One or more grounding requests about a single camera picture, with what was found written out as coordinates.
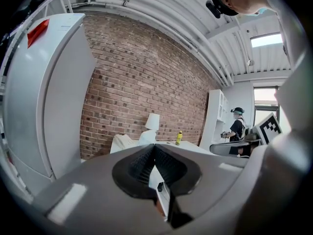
metal railing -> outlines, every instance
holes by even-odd
[[[3,73],[5,71],[5,68],[8,64],[8,60],[10,58],[10,56],[13,54],[12,51],[16,45],[16,43],[18,42],[19,38],[21,37],[21,35],[27,31],[28,27],[30,26],[30,24],[32,23],[32,20],[43,10],[44,11],[44,17],[47,16],[47,11],[48,11],[48,6],[49,4],[54,1],[54,0],[45,0],[18,28],[16,28],[13,32],[11,32],[10,36],[13,36],[13,39],[5,53],[4,59],[2,61],[1,64],[1,68],[0,68],[0,85],[2,85],[2,80],[3,80]],[[61,6],[63,8],[64,13],[67,13],[67,9],[65,7],[64,1],[60,0]],[[69,0],[67,0],[67,7],[70,13],[73,13],[73,9],[71,6],[71,3]]]

ceiling light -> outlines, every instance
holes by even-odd
[[[264,46],[264,45],[273,45],[281,44],[283,42],[281,34],[273,34],[261,37],[251,38],[252,48]]]

bottle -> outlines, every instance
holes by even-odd
[[[178,134],[177,134],[177,139],[176,139],[176,145],[180,145],[180,141],[182,139],[182,132],[180,131]]]

brick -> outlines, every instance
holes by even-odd
[[[86,12],[85,32],[96,59],[83,105],[81,157],[109,154],[116,134],[137,140],[149,113],[160,114],[157,140],[199,144],[207,92],[218,89],[182,46],[143,23]]]

red paper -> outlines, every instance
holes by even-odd
[[[36,39],[43,33],[45,29],[47,29],[49,25],[49,19],[42,21],[36,28],[34,28],[32,31],[30,31],[27,34],[28,38],[28,46],[29,48],[35,41]]]

